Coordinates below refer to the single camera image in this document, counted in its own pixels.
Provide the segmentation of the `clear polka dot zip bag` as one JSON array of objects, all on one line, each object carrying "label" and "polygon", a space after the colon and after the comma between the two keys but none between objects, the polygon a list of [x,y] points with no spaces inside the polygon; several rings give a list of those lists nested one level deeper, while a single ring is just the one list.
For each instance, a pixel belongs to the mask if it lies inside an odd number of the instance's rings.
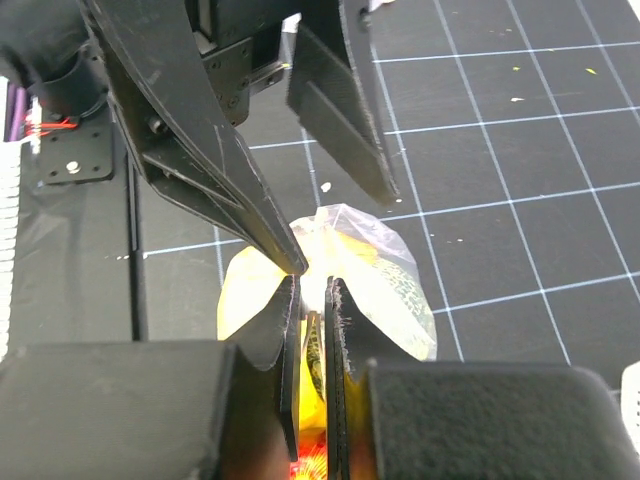
[{"label": "clear polka dot zip bag", "polygon": [[232,348],[216,477],[436,477],[436,327],[405,242],[344,204],[291,229],[304,273],[254,247],[227,269],[217,336]]}]

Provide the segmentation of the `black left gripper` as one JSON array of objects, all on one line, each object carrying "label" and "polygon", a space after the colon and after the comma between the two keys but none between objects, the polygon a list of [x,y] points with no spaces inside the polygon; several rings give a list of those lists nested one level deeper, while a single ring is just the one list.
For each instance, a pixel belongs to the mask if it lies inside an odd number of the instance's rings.
[{"label": "black left gripper", "polygon": [[247,119],[250,97],[284,76],[286,18],[300,11],[288,106],[373,200],[399,197],[366,1],[83,1],[80,9],[144,180],[284,272],[302,274],[307,261],[235,127]]}]

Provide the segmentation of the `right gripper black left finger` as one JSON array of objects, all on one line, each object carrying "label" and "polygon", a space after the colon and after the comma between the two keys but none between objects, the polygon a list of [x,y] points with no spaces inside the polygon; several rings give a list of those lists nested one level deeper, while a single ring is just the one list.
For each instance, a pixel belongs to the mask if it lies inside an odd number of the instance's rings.
[{"label": "right gripper black left finger", "polygon": [[24,347],[1,365],[5,479],[285,479],[300,282],[224,341]]}]

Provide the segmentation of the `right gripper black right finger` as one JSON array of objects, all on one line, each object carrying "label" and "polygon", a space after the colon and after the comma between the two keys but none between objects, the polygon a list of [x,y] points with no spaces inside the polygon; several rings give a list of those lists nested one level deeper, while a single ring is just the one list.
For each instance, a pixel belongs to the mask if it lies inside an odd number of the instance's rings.
[{"label": "right gripper black right finger", "polygon": [[332,479],[631,479],[635,450],[606,383],[577,367],[421,362],[325,294]]}]

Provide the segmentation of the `red apple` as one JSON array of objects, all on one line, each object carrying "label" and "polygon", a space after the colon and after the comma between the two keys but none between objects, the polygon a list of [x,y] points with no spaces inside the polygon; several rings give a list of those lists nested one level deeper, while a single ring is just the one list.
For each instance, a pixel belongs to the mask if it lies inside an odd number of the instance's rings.
[{"label": "red apple", "polygon": [[291,479],[381,479],[368,430],[311,428],[301,432]]}]

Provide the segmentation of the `green netted melon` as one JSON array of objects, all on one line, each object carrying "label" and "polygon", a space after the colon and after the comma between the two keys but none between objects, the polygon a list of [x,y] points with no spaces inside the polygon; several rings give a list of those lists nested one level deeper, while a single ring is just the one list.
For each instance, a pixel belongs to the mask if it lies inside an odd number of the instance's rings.
[{"label": "green netted melon", "polygon": [[305,310],[320,316],[303,326],[303,364],[314,386],[322,389],[327,376],[324,327],[328,313],[321,305],[320,289],[330,276],[344,282],[337,291],[336,306],[348,371],[356,373],[370,357],[405,354],[421,362],[434,360],[434,315],[414,273],[381,256],[349,257],[343,266],[342,272],[331,275],[309,270],[301,279]]}]

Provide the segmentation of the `yellow banana bunch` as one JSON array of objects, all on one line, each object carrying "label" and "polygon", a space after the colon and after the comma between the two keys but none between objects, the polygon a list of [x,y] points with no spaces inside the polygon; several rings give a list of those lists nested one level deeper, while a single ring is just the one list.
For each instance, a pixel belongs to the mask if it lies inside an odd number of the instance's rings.
[{"label": "yellow banana bunch", "polygon": [[[310,235],[305,234],[301,238],[301,244],[310,255],[307,272],[309,270],[322,271],[331,275],[342,272],[345,269],[343,265],[349,257],[373,260],[381,256],[412,271],[420,282],[415,259],[406,243],[396,234],[385,240],[360,240],[341,232],[333,232],[325,240],[314,240]],[[257,249],[246,247],[238,252],[228,265],[218,302],[218,338],[221,340],[229,338],[262,310],[284,277],[284,271]],[[326,286],[320,289],[324,298]],[[317,389],[309,377],[308,369],[303,364],[303,345],[306,343],[303,326],[313,319],[318,320],[320,316],[316,312],[308,313],[305,310],[302,287],[301,301],[302,346],[299,422],[301,430],[304,431],[311,428],[323,428],[326,425],[326,380],[323,388]]]}]

